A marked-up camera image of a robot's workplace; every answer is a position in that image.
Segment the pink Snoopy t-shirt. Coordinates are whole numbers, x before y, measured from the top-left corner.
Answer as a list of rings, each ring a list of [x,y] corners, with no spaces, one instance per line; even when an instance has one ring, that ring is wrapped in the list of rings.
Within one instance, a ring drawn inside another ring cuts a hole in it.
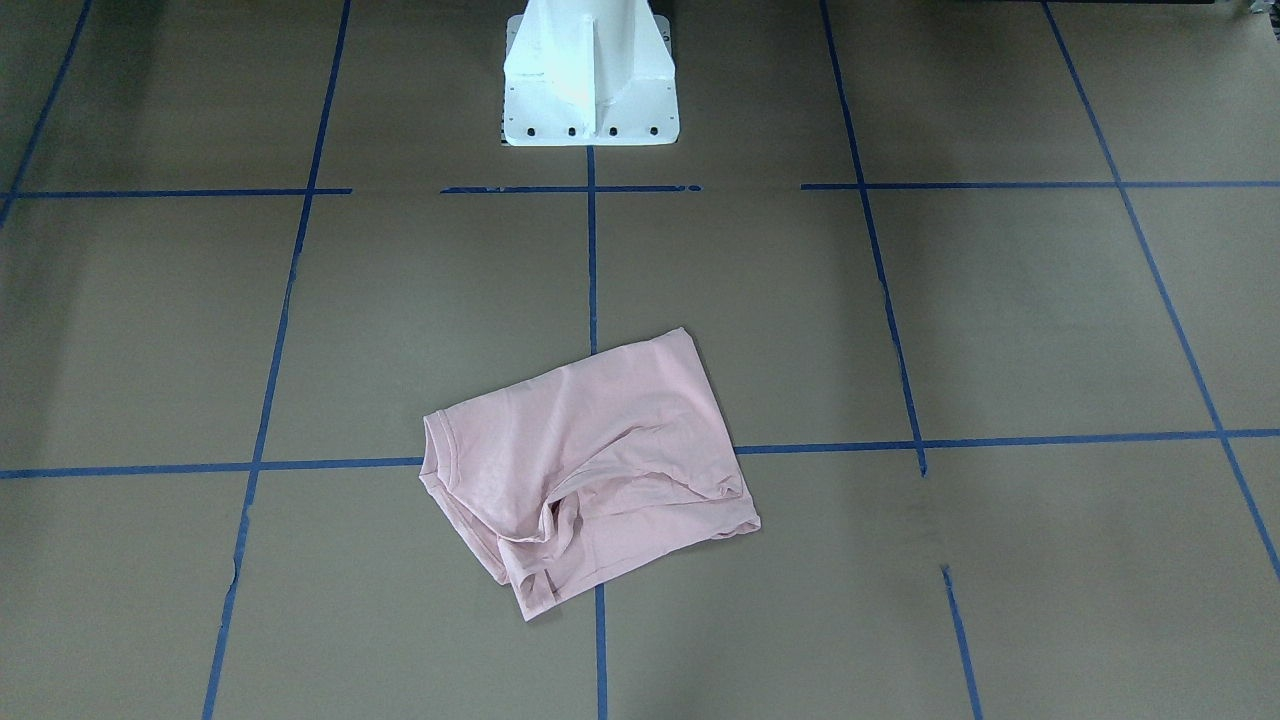
[[[682,327],[428,414],[420,479],[525,621],[762,519]]]

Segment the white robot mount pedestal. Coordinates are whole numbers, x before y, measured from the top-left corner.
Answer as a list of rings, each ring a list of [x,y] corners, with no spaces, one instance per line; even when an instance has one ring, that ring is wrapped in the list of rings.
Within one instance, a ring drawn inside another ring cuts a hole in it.
[[[669,18],[649,1],[529,1],[506,22],[502,141],[640,147],[681,135]]]

